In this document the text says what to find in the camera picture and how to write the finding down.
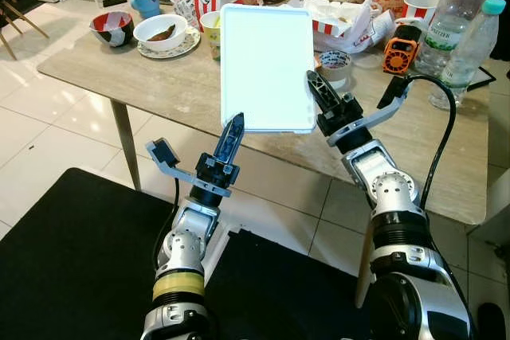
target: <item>orange device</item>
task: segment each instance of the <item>orange device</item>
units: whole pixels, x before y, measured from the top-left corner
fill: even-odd
[[[418,51],[422,31],[413,25],[400,25],[384,49],[384,72],[403,74]]]

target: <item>tape roll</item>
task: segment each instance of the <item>tape roll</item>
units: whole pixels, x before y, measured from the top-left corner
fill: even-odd
[[[321,66],[317,72],[328,81],[340,81],[349,76],[351,56],[343,51],[327,51],[319,56]]]
[[[169,292],[190,292],[204,296],[204,277],[194,272],[167,274],[154,284],[152,300]]]

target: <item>grout line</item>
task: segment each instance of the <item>grout line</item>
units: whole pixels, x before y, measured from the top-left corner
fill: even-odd
[[[466,265],[466,267],[468,268],[468,275],[467,275],[468,288],[467,288],[467,291],[466,291],[466,293],[465,293],[465,294],[466,294],[466,296],[465,296],[465,301],[467,302],[467,304],[468,304],[468,309],[469,309],[469,304],[471,303],[471,302],[469,301],[469,293],[470,293],[470,291],[469,291],[469,274],[470,274],[471,272],[469,272],[469,263],[470,263],[470,262],[469,262],[469,259],[470,259],[470,256],[469,256],[469,236],[468,236],[468,234],[467,234],[467,233],[466,233],[465,247],[466,247],[466,252],[465,252],[465,253],[466,253],[466,260],[465,260],[465,265]]]
[[[2,222],[5,226],[9,226],[9,227],[13,227],[12,225],[9,225],[7,222],[5,222],[4,220],[0,219],[0,222]]]
[[[503,284],[504,286],[508,286],[508,282],[501,282],[501,281],[495,280],[493,278],[488,278],[487,276],[480,275],[477,272],[470,272],[470,271],[468,271],[468,274],[473,274],[475,276],[480,276],[481,278],[484,278],[486,280],[490,280],[491,282],[498,283],[498,284]]]
[[[361,233],[361,232],[360,232],[360,231],[358,231],[358,230],[354,230],[354,229],[352,229],[352,228],[350,228],[350,227],[347,227],[347,226],[339,225],[338,223],[335,223],[335,222],[333,222],[333,221],[329,221],[328,219],[320,218],[320,220],[321,220],[321,221],[324,221],[324,222],[327,222],[327,223],[331,223],[332,225],[335,225],[335,226],[341,227],[342,229],[346,229],[346,230],[352,231],[352,232],[354,232],[354,233],[357,233],[357,234],[360,234],[360,235],[365,236],[365,232]]]
[[[50,124],[51,127],[55,127],[56,129],[61,129],[63,131],[68,131],[69,133],[73,133],[74,135],[80,135],[81,137],[84,137],[86,139],[91,139],[92,141],[96,141],[97,143],[102,143],[103,145],[107,145],[109,147],[113,147],[115,149],[120,149],[122,150],[122,147],[118,147],[116,145],[112,145],[111,143],[106,143],[105,141],[100,141],[99,139],[94,139],[93,137],[88,137],[87,135],[84,135],[82,133],[78,133],[77,131],[71,131],[69,130],[68,128],[65,128],[65,127],[60,127],[58,125],[55,125],[55,124]]]
[[[260,199],[263,199],[264,201],[267,201],[267,202],[271,202],[271,203],[274,203],[275,205],[279,205],[279,206],[282,206],[282,207],[285,207],[286,209],[291,209],[291,210],[294,210],[294,211],[297,211],[298,213],[302,213],[304,215],[308,215],[310,217],[313,217],[315,219],[320,219],[320,217],[316,216],[316,215],[313,215],[313,214],[310,214],[310,213],[306,213],[305,211],[301,211],[299,209],[296,209],[295,207],[291,207],[291,206],[287,206],[287,205],[284,205],[283,203],[281,202],[277,202],[277,201],[273,201],[271,199],[268,199],[268,198],[265,198],[265,197],[262,197],[260,195],[256,195],[254,193],[250,193],[249,191],[244,191],[243,189],[239,189],[238,187],[234,187],[234,186],[231,186],[230,189],[232,190],[237,190],[237,191],[241,191],[242,193],[247,193],[248,195],[251,195],[253,197],[257,197],[257,198],[260,198]]]
[[[317,220],[317,226],[316,226],[315,231],[313,232],[312,241],[310,242],[310,247],[308,248],[308,252],[307,252],[308,256],[310,256],[310,252],[312,251],[313,241],[316,239],[317,231],[319,230],[320,218],[322,217],[322,212],[324,211],[324,207],[326,206],[326,201],[328,200],[329,190],[332,187],[332,183],[333,183],[333,178],[329,178],[328,191],[326,192],[326,198],[324,199],[324,202],[320,209],[319,219]]]
[[[23,85],[19,85],[18,87],[16,87],[15,89],[13,89],[11,92],[7,93],[5,96],[3,96],[1,99],[0,99],[0,102],[2,102],[3,100],[7,99],[7,97],[13,95],[15,92],[19,91],[21,88],[23,87]]]
[[[131,134],[133,136],[133,142],[135,141],[135,136],[142,130],[143,127],[145,127],[145,125],[147,125],[149,123],[149,121],[151,121],[152,117],[154,116],[154,114],[150,113],[149,111],[145,111],[145,113],[148,113],[150,115],[149,118],[147,119],[147,121],[145,121],[136,131],[133,131],[131,129]]]
[[[490,96],[491,95],[498,95],[498,96],[507,96],[507,97],[510,97],[510,93],[501,93],[501,92],[495,92],[495,91],[490,91]]]
[[[9,107],[6,107],[4,105],[0,105],[0,108],[5,109],[6,111],[11,111],[11,112],[16,113],[18,115],[22,115],[23,117],[26,117],[27,119],[33,119],[35,121],[38,121],[39,123],[45,123],[46,125],[50,125],[50,126],[52,125],[52,123],[49,123],[48,121],[44,121],[43,119],[38,119],[37,117],[33,117],[31,115],[26,115],[23,112],[16,111],[14,109],[10,109]]]
[[[114,159],[117,155],[119,155],[119,153],[121,153],[121,152],[124,152],[124,151],[123,151],[122,149],[119,149],[119,151],[117,151],[117,152],[113,155],[113,157],[111,157],[111,158],[108,160],[108,162],[106,162],[106,165],[104,165],[103,167],[101,167],[100,171],[103,171],[103,172],[104,172],[104,169],[106,169],[106,166],[108,166],[108,165],[110,164],[110,162],[112,162],[112,161],[113,161],[113,159]]]
[[[510,166],[503,166],[503,165],[499,165],[497,163],[490,163],[490,162],[487,162],[487,166],[490,165],[490,166],[493,166],[493,167],[498,167],[500,169],[503,169],[503,170],[507,170],[507,169],[510,169]]]
[[[40,131],[39,133],[37,133],[37,134],[35,135],[35,137],[31,138],[31,139],[30,139],[30,141],[29,141],[27,144],[23,145],[23,147],[22,147],[20,150],[18,150],[18,151],[16,152],[16,154],[14,154],[12,157],[10,157],[10,158],[9,158],[7,161],[5,161],[3,164],[0,164],[0,170],[1,170],[1,169],[3,169],[3,168],[4,168],[4,167],[5,167],[5,166],[9,163],[9,162],[11,162],[11,161],[12,161],[15,157],[17,157],[17,156],[18,156],[18,155],[19,155],[22,151],[24,151],[24,149],[25,149],[28,145],[30,145],[31,143],[33,143],[33,141],[35,141],[35,140],[37,139],[37,137],[39,137],[40,135],[42,135],[45,131],[47,131],[47,130],[49,129],[49,127],[51,127],[51,125],[49,125],[48,123],[45,123],[45,124],[46,124],[47,126],[46,126],[46,127],[45,127],[42,131]]]

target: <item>white bowl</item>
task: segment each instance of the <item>white bowl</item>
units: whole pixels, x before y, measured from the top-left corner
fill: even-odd
[[[148,41],[154,35],[166,31],[172,24],[175,24],[175,29],[171,37],[161,41]],[[133,31],[133,36],[146,48],[153,51],[167,51],[182,44],[187,26],[188,22],[182,16],[156,15],[139,23]]]

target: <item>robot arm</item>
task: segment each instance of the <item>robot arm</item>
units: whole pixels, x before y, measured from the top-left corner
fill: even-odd
[[[308,71],[307,77],[323,112],[317,118],[320,130],[331,147],[340,149],[349,174],[375,204],[355,301],[357,307],[363,305],[372,272],[376,281],[370,293],[370,311],[375,338],[470,338],[469,312],[448,265],[435,248],[428,217],[418,206],[418,188],[368,131],[398,110],[410,81],[394,77],[379,110],[365,118],[351,94],[338,96],[316,72]]]
[[[166,140],[147,144],[163,173],[194,186],[179,206],[159,250],[152,310],[145,317],[141,340],[209,339],[202,259],[218,223],[218,206],[223,197],[230,195],[227,188],[239,172],[232,162],[243,134],[241,113],[223,130],[214,154],[200,156],[196,175],[175,168],[179,160]]]

